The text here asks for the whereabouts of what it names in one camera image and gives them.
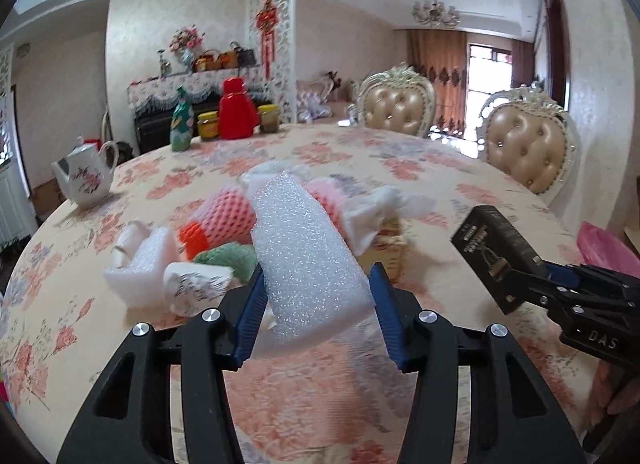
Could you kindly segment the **person's right hand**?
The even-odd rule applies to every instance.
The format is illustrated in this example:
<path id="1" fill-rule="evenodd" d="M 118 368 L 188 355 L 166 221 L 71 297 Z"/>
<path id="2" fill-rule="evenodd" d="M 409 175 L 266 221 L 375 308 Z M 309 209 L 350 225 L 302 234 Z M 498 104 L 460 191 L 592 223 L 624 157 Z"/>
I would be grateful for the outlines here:
<path id="1" fill-rule="evenodd" d="M 639 447 L 639 377 L 599 361 L 594 374 L 587 406 L 587 428 L 585 440 L 589 452 L 596 450 L 591 433 L 610 416 L 616 417 L 615 426 L 608 432 L 612 436 L 608 448 L 613 444 L 629 444 Z"/>

